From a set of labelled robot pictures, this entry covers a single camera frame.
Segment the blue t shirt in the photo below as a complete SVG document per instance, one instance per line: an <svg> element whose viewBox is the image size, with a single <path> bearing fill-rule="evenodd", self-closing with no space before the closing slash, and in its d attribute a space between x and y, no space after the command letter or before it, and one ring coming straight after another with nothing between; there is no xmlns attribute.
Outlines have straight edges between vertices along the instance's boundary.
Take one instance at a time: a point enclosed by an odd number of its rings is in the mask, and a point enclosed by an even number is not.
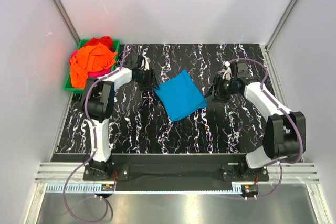
<svg viewBox="0 0 336 224"><path fill-rule="evenodd" d="M160 84L154 91L172 122L184 119L195 111L207 107L206 99L186 70Z"/></svg>

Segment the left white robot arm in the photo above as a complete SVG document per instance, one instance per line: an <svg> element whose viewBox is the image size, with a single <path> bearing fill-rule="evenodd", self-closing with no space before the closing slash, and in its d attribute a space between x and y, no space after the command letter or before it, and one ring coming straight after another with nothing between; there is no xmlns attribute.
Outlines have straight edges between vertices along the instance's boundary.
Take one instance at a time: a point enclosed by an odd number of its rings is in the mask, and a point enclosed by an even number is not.
<svg viewBox="0 0 336 224"><path fill-rule="evenodd" d="M108 124L114 110L115 92L130 82L136 82L144 91L159 87L148 57L132 53L128 61L122 58L121 65L109 74L88 78L82 94L82 110L91 138L91 154L84 166L87 174L96 174L103 180L113 175Z"/></svg>

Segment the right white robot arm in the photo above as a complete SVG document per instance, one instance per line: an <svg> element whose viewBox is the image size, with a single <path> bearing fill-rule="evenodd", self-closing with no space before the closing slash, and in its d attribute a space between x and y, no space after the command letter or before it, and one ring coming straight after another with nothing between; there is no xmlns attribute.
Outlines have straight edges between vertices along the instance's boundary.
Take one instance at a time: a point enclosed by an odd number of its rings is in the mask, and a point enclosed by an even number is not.
<svg viewBox="0 0 336 224"><path fill-rule="evenodd" d="M278 101L265 86L265 80L248 71L249 59L235 59L224 63L206 96L228 101L240 94L252 103L266 120L263 144L246 154L238 167L239 176L250 180L258 172L274 163L295 164L306 150L306 119L302 112L294 112Z"/></svg>

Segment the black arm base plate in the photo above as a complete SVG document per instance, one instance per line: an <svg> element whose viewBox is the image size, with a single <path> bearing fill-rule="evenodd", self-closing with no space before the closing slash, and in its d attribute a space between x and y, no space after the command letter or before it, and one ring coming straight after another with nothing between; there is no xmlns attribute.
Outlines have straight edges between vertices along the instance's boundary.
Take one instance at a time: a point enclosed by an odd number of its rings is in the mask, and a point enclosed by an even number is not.
<svg viewBox="0 0 336 224"><path fill-rule="evenodd" d="M149 177L205 177L225 182L268 182L267 169L249 168L245 154L112 154L103 164L85 165L84 180L128 181Z"/></svg>

